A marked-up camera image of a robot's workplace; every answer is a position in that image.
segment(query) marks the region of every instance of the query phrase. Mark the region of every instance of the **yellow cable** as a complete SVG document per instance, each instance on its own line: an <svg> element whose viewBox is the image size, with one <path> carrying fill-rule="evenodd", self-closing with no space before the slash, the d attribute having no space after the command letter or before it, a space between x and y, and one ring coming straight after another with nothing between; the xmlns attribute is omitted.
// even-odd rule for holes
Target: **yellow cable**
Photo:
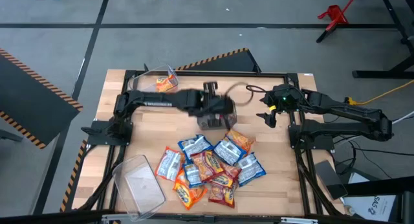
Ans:
<svg viewBox="0 0 414 224"><path fill-rule="evenodd" d="M384 97L384 96L386 96L386 95L388 95L388 94L390 94L390 93L392 93L392 92L394 92L394 91L397 91L397 90L399 90L399 89L401 89L401 88L404 88L404 87L406 87L407 85L412 84L412 83L414 83L414 80L412 80L412 81L410 81L410 82L408 82L408 83L406 83L406 84L404 84L404 85L401 85L401 86L399 86L399 87L397 87L397 88L394 88L394 89L392 89L392 90L390 90L390 91L387 91L387 92L385 92L385 93L384 93L384 94L382 94L382 95L378 95L377 97L372 98L372 99L370 99L370 100L368 100L368 101L365 101L365 102L356 102L356 101L354 101L351 97L348 97L348 103L349 103L349 104L351 104L351 105L354 105L354 106L362 106L362 105L366 105L366 104L369 104L370 102L372 102L372 101L374 101L374 100L377 100L377 99L379 99L379 98L382 98L382 97Z"/></svg>

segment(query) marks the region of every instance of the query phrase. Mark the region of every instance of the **concrete floor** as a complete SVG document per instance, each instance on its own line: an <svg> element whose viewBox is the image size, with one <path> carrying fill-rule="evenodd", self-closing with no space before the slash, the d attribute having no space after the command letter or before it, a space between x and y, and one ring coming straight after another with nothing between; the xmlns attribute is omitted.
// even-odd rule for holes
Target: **concrete floor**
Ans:
<svg viewBox="0 0 414 224"><path fill-rule="evenodd" d="M348 0L109 0L103 23L324 23L316 16L327 6ZM413 14L404 0L390 0L408 32ZM94 23L102 0L0 0L1 23ZM382 0L356 0L347 12L352 23L392 23ZM0 28L0 47L71 93L92 29ZM45 212L58 212L80 142L80 127L89 126L98 105L107 69L142 69L143 63L180 66L216 54L248 47L263 71L314 73L318 90L337 100L367 100L407 80L357 80L355 69L386 70L409 55L396 30L341 29L316 44L320 29L129 28L101 29L79 101L84 110L72 121ZM407 87L369 107L395 119L412 111ZM414 153L414 120L394 127L388 142L359 138L361 147ZM0 128L12 131L0 121ZM28 141L0 141L0 216L32 212L54 145L39 150ZM366 153L391 177L413 175L409 157ZM336 149L338 161L351 157L346 144ZM375 177L386 176L358 153L355 167Z"/></svg>

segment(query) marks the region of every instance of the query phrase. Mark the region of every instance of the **wooden tabletop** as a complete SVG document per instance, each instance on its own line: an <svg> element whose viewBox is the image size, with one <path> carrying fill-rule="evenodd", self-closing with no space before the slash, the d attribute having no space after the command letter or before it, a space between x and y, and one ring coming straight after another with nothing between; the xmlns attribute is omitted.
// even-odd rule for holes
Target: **wooden tabletop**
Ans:
<svg viewBox="0 0 414 224"><path fill-rule="evenodd" d="M121 92L124 74L124 70L108 70L96 112L98 120L109 120L112 117L116 96ZM298 74L298 76L301 88L316 90L312 74ZM203 82L211 81L218 82L218 93L225 92L236 82L247 82L266 90L272 89L274 85L283 84L282 78L180 76L179 88L202 89ZM243 86L236 87L229 95L236 103L245 102L250 97L249 91ZM255 152L267 174L235 191L235 208L209 203L209 193L207 193L191 210L184 208L177 193L172 190L173 181L157 177L166 196L166 202L158 212L210 215L303 215L296 160L294 151L290 148L287 131L289 116L286 113L278 115L276 128L269 128L262 118L256 116L256 113L268 112L266 105L259 101L262 97L263 94L256 93L247 106L237 107L237 124L234 129L256 140L251 151ZM321 115L306 114L306 118L323 121ZM133 114L133 122L133 136L126 149L125 160L138 154L145 155L153 170L157 167L166 146L180 150L177 145L178 141L192 138L195 134L204 134L212 144L216 144L225 134L225 130L201 131L196 118L188 117L187 113L168 107L140 107ZM78 208L84 204L100 184L107 152L108 146L97 146L85 158L72 208ZM315 163L329 160L333 165L331 156L326 151L313 150L312 153ZM329 197L326 189L319 180L318 182ZM310 207L312 212L315 212L312 189L309 185L307 188ZM109 205L111 190L112 183L108 186L104 207ZM343 212L343 205L340 201L334 201L334 206ZM116 209L125 211L125 206L119 196Z"/></svg>

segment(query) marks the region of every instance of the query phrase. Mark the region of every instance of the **yellow and black hazard tape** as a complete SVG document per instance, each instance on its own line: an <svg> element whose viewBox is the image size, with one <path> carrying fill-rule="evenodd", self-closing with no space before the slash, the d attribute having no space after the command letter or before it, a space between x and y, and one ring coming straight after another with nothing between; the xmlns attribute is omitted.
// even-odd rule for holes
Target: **yellow and black hazard tape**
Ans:
<svg viewBox="0 0 414 224"><path fill-rule="evenodd" d="M69 178L69 183L67 184L67 189L65 191L65 195L63 196L62 204L60 205L60 209L59 209L60 212L64 212L67 208L70 208L70 207L67 207L67 203L68 203L68 200L69 200L69 196L71 195L72 192L75 192L74 190L76 189L76 188L75 189L73 188L73 183L75 181L76 175L79 172L79 167L80 167L80 162L82 160L82 155L86 152L86 150L85 150L86 149L86 144L87 144L87 140L83 140L82 144L80 145L80 149L79 149L79 152L78 152L78 157L76 158L75 166L73 167L73 171L72 171L71 177Z"/></svg>
<svg viewBox="0 0 414 224"><path fill-rule="evenodd" d="M197 66L197 65L212 62L212 61L215 61L217 59L225 58L227 56L231 56L233 54L237 54L239 52L245 52L245 51L248 51L248 48L242 48L242 49L234 50L232 52L227 52L227 53L223 53L223 54L220 54L220 55L217 55L217 56L213 56L213 57L205 59L205 60L201 60L201 61L198 61L198 62L190 63L188 65L180 66L180 67L176 68L175 70L181 71L181 70L189 69L189 68Z"/></svg>
<svg viewBox="0 0 414 224"><path fill-rule="evenodd" d="M0 110L0 117L3 118L3 120L5 120L8 124L10 124L16 130L18 130L18 132L23 134L27 139L33 142L33 144L35 144L40 149L43 149L44 147L46 147L45 143L41 142L39 139L37 139L35 136L29 133L23 126L21 126L19 123L13 120L12 117L9 117L4 111Z"/></svg>
<svg viewBox="0 0 414 224"><path fill-rule="evenodd" d="M40 76L38 73L34 72L32 69L30 69L27 65L13 57L11 54L0 48L0 55L4 56L6 59L8 59L10 62L12 62L14 65L19 67L21 70L23 70L25 73L27 73L29 76L31 76L33 79L44 85L47 89L50 89L53 93L58 95L60 98L62 98L64 101L66 101L68 104L72 105L74 108L76 108L78 111L82 111L83 106L78 103L78 101L71 98L69 95L65 94L62 90L51 84L46 80L46 78Z"/></svg>

